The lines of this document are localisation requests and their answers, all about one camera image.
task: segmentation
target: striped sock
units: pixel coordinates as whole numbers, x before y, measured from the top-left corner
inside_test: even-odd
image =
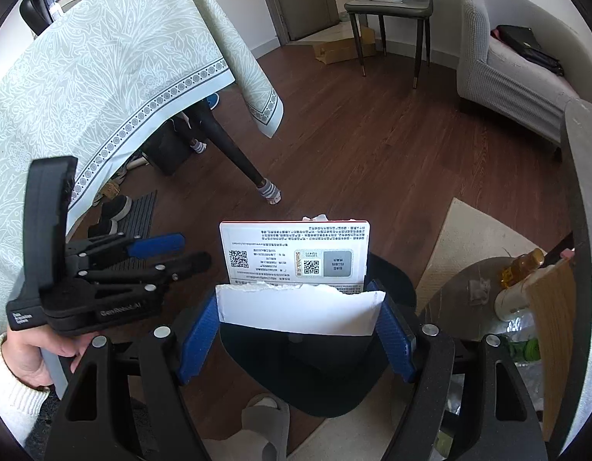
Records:
[[[268,179],[264,179],[264,185],[258,188],[258,192],[269,204],[277,204],[281,201],[281,192],[277,189],[277,186]]]
[[[193,149],[193,152],[195,152],[196,154],[202,154],[206,150],[206,144],[203,144],[199,140],[196,140],[196,139],[194,139],[194,140],[195,140],[194,143],[192,143],[190,145],[190,147]]]

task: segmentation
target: qr code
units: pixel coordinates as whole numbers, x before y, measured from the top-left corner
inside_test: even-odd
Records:
[[[239,267],[240,269],[248,269],[249,261],[247,259],[247,252],[231,249],[229,251],[229,264],[233,267]]]
[[[319,260],[305,260],[303,274],[319,275]]]

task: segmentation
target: white sweater sleeve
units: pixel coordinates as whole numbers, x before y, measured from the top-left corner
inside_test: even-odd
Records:
[[[10,372],[2,355],[5,334],[0,336],[0,416],[22,446],[35,424],[49,390],[29,388]]]

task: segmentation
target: gray chair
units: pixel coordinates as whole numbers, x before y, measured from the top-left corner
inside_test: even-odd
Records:
[[[432,15],[432,0],[403,0],[401,3],[378,2],[375,0],[355,0],[353,2],[347,2],[345,4],[345,9],[349,14],[351,28],[354,31],[356,51],[358,52],[358,60],[360,60],[360,65],[363,68],[363,76],[366,76],[366,73],[364,70],[363,47],[360,40],[356,15],[377,15],[379,17],[381,47],[383,48],[384,55],[386,55],[386,27],[384,25],[383,16],[388,15],[392,17],[417,19],[418,30],[415,47],[414,70],[414,88],[416,88],[418,85],[418,76],[420,75],[420,64],[422,60],[422,38],[424,29],[426,29],[426,63],[428,65],[431,63],[431,26],[428,19]]]
[[[457,91],[555,144],[567,103],[592,104],[592,54],[566,24],[528,0],[462,0],[463,29]],[[530,27],[565,77],[530,63],[491,37],[499,24]]]

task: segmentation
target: table leg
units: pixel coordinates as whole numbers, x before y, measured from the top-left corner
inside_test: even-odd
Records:
[[[431,22],[428,17],[424,20],[424,33],[426,34],[426,65],[431,66]]]
[[[414,70],[414,88],[418,86],[418,76],[420,75],[420,66],[422,64],[422,35],[424,34],[424,19],[417,19],[418,35],[415,45],[415,70]]]
[[[200,129],[209,140],[255,184],[262,197],[266,198],[270,204],[279,202],[281,199],[279,189],[258,172],[247,156],[243,154],[243,151],[226,133],[223,126],[217,122],[206,99],[187,107],[183,112],[190,120],[196,119],[199,121]]]
[[[386,25],[383,22],[383,15],[379,17],[379,32],[381,33],[381,48],[383,49],[384,56],[386,54]]]
[[[356,43],[356,52],[358,53],[358,60],[360,61],[360,66],[363,68],[363,76],[366,76],[367,74],[364,70],[363,44],[360,41],[360,32],[358,30],[358,22],[356,21],[356,14],[350,12],[349,13],[349,20],[351,21],[351,30],[354,32],[354,42]]]

